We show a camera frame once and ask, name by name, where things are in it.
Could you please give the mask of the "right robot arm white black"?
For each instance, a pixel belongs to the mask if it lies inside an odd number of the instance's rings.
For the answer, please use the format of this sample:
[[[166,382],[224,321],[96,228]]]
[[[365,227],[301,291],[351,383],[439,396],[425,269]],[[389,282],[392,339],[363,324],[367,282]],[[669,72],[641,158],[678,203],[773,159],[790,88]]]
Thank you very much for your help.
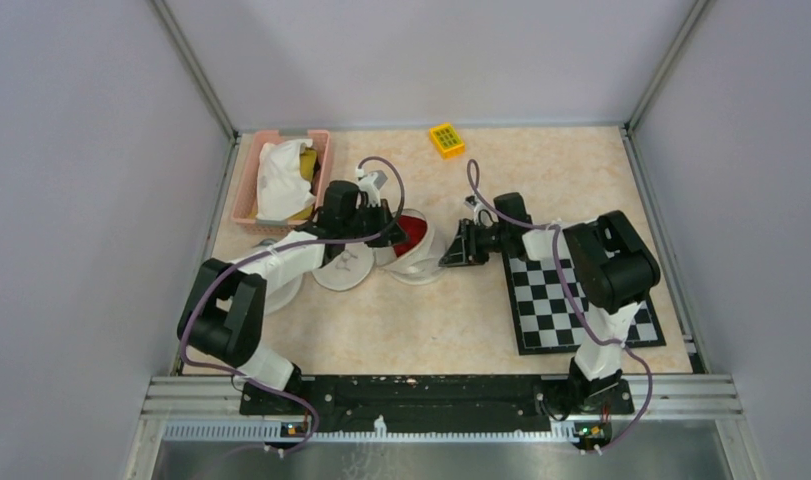
[[[570,362],[567,397],[593,412],[622,375],[629,325],[661,279],[659,264],[628,216],[614,210],[588,222],[537,227],[523,197],[507,193],[489,207],[496,220],[462,219],[438,264],[444,268],[485,264],[493,253],[525,261],[550,261],[570,307],[585,331]]]

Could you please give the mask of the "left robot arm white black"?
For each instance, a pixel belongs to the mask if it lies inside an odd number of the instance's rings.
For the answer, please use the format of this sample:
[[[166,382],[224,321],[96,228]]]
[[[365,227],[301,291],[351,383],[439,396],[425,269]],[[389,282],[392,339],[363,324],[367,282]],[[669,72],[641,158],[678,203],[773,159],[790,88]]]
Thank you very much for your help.
[[[382,184],[376,172],[356,182],[333,181],[315,216],[281,241],[240,260],[205,261],[177,327],[180,348],[214,357],[257,383],[276,412],[295,410],[302,397],[300,368],[261,343],[268,299],[333,263],[349,244],[386,248],[406,240]]]

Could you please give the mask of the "red bra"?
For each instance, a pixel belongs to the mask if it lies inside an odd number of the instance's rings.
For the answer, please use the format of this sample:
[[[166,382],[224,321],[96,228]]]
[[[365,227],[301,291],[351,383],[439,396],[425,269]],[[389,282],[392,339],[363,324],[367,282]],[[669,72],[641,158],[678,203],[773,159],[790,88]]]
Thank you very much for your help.
[[[407,235],[407,240],[393,247],[397,258],[402,257],[415,249],[424,239],[428,230],[425,219],[413,215],[403,215],[398,220],[399,227]]]

